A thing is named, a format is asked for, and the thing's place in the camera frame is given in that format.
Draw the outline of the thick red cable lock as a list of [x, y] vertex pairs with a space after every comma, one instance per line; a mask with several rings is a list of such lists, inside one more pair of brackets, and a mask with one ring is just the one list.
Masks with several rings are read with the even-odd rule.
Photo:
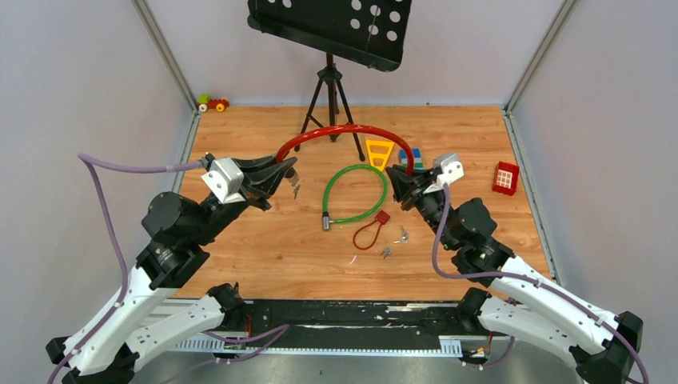
[[378, 128], [375, 126], [366, 126], [366, 125], [347, 124], [347, 125], [326, 126], [318, 128], [316, 130], [312, 130], [310, 132], [299, 134], [296, 137], [291, 138], [289, 141], [287, 141], [279, 148], [275, 155], [275, 160], [276, 162], [282, 162], [294, 147], [300, 146], [304, 142], [314, 140], [319, 137], [345, 133], [371, 134], [394, 142], [405, 152], [406, 158], [408, 159], [408, 164], [405, 167], [405, 173], [407, 175], [413, 174], [414, 156], [413, 149], [411, 148], [411, 146], [402, 137], [398, 136], [397, 134], [391, 131], [384, 130], [382, 128]]

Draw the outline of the red padlock with thin cable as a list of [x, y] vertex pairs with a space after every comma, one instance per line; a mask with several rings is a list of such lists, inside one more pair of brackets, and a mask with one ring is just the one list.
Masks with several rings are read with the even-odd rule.
[[390, 214], [380, 210], [373, 220], [358, 228], [352, 237], [352, 244], [358, 250], [369, 250], [376, 244], [382, 227], [390, 220]]

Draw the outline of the keys of red lock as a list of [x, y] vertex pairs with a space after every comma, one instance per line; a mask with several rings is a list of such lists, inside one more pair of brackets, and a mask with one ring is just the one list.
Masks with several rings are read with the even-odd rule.
[[299, 178], [298, 172], [294, 168], [290, 168], [285, 173], [285, 178], [293, 188], [293, 198], [297, 199], [298, 191], [301, 188], [300, 178]]

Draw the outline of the keys of green lock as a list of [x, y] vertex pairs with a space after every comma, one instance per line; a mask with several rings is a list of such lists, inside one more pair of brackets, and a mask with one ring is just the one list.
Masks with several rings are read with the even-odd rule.
[[409, 242], [409, 232], [403, 227], [400, 226], [401, 230], [401, 236], [398, 240], [394, 241], [394, 243], [400, 243], [400, 244], [406, 244]]

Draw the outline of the green cable lock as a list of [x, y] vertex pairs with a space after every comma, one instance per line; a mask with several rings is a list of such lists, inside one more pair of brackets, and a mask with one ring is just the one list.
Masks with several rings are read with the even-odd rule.
[[[353, 172], [353, 171], [357, 171], [357, 170], [366, 170], [366, 171], [375, 173], [378, 176], [379, 180], [381, 181], [381, 196], [380, 196], [379, 200], [377, 201], [377, 203], [372, 208], [368, 209], [364, 213], [361, 213], [361, 214], [358, 214], [358, 215], [355, 215], [355, 216], [352, 216], [352, 217], [348, 217], [348, 218], [332, 219], [329, 215], [329, 197], [330, 197], [332, 188], [334, 187], [335, 183], [338, 181], [338, 179], [341, 176], [343, 176], [343, 175], [345, 175], [349, 172]], [[336, 223], [356, 222], [356, 221], [360, 221], [364, 218], [367, 218], [371, 214], [375, 214], [381, 208], [383, 203], [385, 202], [387, 193], [388, 193], [387, 179], [386, 179], [385, 175], [380, 170], [378, 170], [378, 168], [376, 168], [374, 166], [370, 166], [370, 165], [366, 165], [366, 164], [356, 164], [356, 165], [347, 166], [347, 167], [339, 170], [328, 181], [328, 183], [327, 183], [327, 185], [324, 189], [324, 192], [323, 192], [323, 196], [322, 196], [322, 200], [321, 200], [321, 208], [322, 208], [321, 225], [322, 225], [322, 229], [323, 230], [329, 230], [330, 226], [335, 222]]]

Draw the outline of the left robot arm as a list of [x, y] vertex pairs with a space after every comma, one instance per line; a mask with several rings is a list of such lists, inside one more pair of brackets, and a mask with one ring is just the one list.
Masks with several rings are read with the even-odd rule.
[[238, 285], [214, 286], [189, 308], [146, 325], [154, 309], [182, 288], [208, 260], [205, 247], [245, 210], [268, 210], [285, 178], [295, 178], [296, 158], [270, 155], [242, 160], [207, 154], [177, 165], [143, 166], [143, 174], [204, 169], [209, 194], [196, 202], [167, 191], [154, 197], [142, 226], [150, 236], [134, 266], [122, 266], [122, 284], [77, 333], [52, 339], [46, 352], [64, 383], [129, 383], [159, 354], [180, 341], [247, 323]]

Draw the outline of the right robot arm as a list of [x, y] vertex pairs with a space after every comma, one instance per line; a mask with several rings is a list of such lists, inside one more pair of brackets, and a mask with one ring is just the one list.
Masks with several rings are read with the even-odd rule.
[[629, 383], [638, 369], [643, 321], [595, 306], [539, 273], [493, 237], [497, 228], [479, 198], [451, 203], [461, 165], [386, 173], [403, 210], [416, 210], [435, 234], [431, 263], [442, 278], [468, 280], [474, 287], [457, 307], [457, 325], [467, 334], [481, 329], [538, 347], [572, 367], [587, 383]]

